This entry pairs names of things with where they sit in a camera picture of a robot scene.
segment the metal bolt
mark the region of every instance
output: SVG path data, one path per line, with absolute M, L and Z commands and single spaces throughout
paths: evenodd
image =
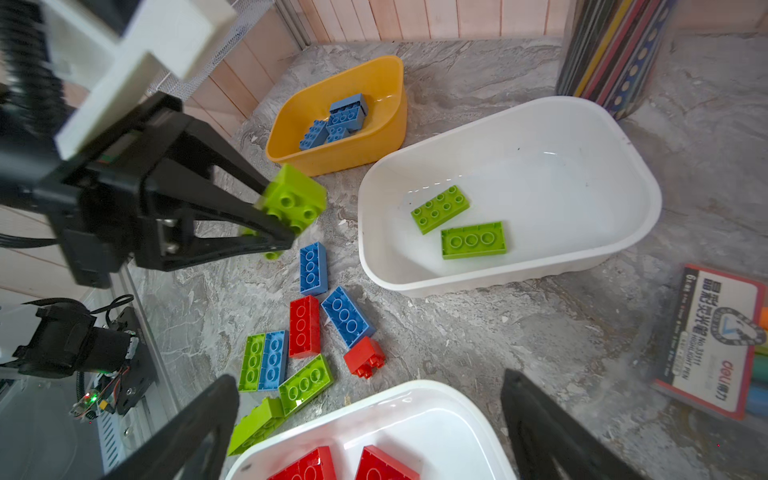
M 173 255 L 174 253 L 179 251 L 179 244 L 176 242 L 168 242 L 165 244 L 165 253 L 170 253 Z

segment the yellow bin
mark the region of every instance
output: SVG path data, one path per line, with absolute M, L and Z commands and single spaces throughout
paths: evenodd
M 315 120 L 328 120 L 334 101 L 362 93 L 368 115 L 355 134 L 299 150 L 299 142 Z M 266 143 L 266 156 L 291 164 L 314 177 L 378 161 L 400 148 L 406 138 L 408 101 L 402 85 L 402 60 L 387 55 L 350 68 L 307 87 L 283 105 Z

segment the metal mesh basket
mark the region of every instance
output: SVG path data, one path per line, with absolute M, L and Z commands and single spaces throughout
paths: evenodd
M 203 69 L 187 81 L 181 81 L 176 75 L 163 69 L 150 84 L 147 94 L 164 91 L 186 101 L 273 4 L 274 0 L 234 0 L 232 8 L 237 12 L 237 20 L 232 25 L 227 39 Z

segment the marble tabletop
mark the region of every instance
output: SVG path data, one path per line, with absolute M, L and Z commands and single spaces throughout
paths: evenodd
M 351 376 L 342 340 L 325 325 L 323 353 L 336 383 L 283 429 L 401 382 L 433 379 L 481 409 L 514 464 L 498 401 L 508 367 L 649 478 L 765 478 L 765 435 L 676 402 L 649 381 L 683 263 L 768 281 L 767 52 L 760 36 L 675 39 L 648 99 L 621 122 L 661 186 L 661 217 L 641 242 L 591 270 L 418 300 L 384 290 L 358 257 L 358 188 L 369 166 L 316 178 L 328 209 L 277 261 L 247 255 L 172 273 L 132 267 L 181 403 L 224 373 L 239 376 L 248 335 L 288 328 L 288 304 L 300 298 L 297 250 L 319 240 L 330 286 L 347 288 L 388 360 L 370 380 Z M 380 55 L 405 64 L 409 145 L 553 94 L 561 48 L 552 38 L 312 46 L 232 142 L 273 177 L 278 169 L 263 149 L 285 100 Z M 230 177 L 217 181 L 257 198 Z M 200 230 L 236 233 L 221 223 Z M 291 361 L 289 374 L 303 364 Z M 242 394 L 239 417 L 264 396 Z

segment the white bin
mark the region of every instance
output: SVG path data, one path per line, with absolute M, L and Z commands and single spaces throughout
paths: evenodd
M 470 208 L 422 235 L 411 210 L 451 185 Z M 393 152 L 359 191 L 362 268 L 427 296 L 597 266 L 655 225 L 661 192 L 605 110 L 573 97 L 530 101 Z M 440 230 L 502 221 L 505 255 L 443 260 Z
M 502 444 L 475 404 L 432 380 L 403 383 L 269 437 L 237 459 L 227 480 L 265 480 L 325 445 L 338 480 L 355 478 L 367 445 L 415 470 L 421 480 L 516 480 Z

